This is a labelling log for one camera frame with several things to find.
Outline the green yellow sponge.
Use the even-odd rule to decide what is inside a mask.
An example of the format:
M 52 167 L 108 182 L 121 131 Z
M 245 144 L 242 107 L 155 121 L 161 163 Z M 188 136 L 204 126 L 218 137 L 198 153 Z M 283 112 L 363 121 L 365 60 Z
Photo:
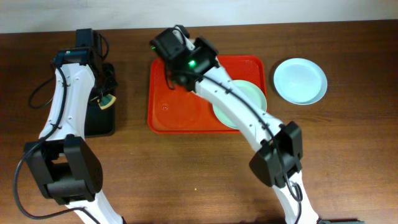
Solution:
M 105 110 L 112 106 L 116 101 L 116 97 L 108 94 L 106 96 L 103 96 L 101 99 L 97 100 L 97 103 L 100 107 L 101 110 Z

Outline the light green plate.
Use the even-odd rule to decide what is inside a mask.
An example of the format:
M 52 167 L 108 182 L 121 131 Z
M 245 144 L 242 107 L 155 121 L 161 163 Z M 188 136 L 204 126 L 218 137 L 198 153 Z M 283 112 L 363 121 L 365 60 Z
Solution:
M 246 80 L 234 80 L 233 83 L 250 99 L 255 102 L 255 104 L 262 110 L 267 110 L 267 100 L 265 94 L 262 90 L 255 84 Z M 216 118 L 225 126 L 238 129 L 238 127 L 215 105 L 213 105 L 213 112 Z

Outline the light blue plate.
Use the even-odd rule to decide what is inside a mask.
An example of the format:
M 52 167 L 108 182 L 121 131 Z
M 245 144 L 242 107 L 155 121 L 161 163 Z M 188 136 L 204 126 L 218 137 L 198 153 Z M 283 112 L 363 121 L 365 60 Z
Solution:
M 295 105 L 311 105 L 320 101 L 328 88 L 325 72 L 304 58 L 290 58 L 280 63 L 275 69 L 273 82 L 276 92 Z

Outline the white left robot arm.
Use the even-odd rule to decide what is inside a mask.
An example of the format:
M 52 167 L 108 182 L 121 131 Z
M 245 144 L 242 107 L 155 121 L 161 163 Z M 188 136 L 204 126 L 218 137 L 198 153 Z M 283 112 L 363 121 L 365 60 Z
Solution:
M 12 184 L 19 210 L 34 220 L 75 212 L 84 223 L 124 223 L 103 192 L 103 170 L 99 159 L 85 141 L 87 107 L 106 110 L 116 101 L 114 67 L 105 61 L 108 41 L 93 29 L 76 30 L 75 46 L 59 50 L 52 62 L 55 92 L 46 124 L 35 142 L 25 145 L 21 163 L 26 163 L 46 199 L 65 210 L 32 215 L 19 199 L 17 182 L 21 164 Z

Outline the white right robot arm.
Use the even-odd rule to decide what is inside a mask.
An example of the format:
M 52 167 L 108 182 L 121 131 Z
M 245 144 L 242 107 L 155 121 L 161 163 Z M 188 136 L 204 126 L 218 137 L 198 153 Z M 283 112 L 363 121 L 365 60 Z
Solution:
M 286 223 L 320 223 L 303 186 L 300 127 L 293 121 L 284 124 L 257 106 L 233 83 L 214 46 L 203 37 L 189 37 L 184 26 L 176 25 L 150 41 L 165 64 L 167 82 L 218 107 L 238 127 L 255 152 L 249 167 L 274 190 Z

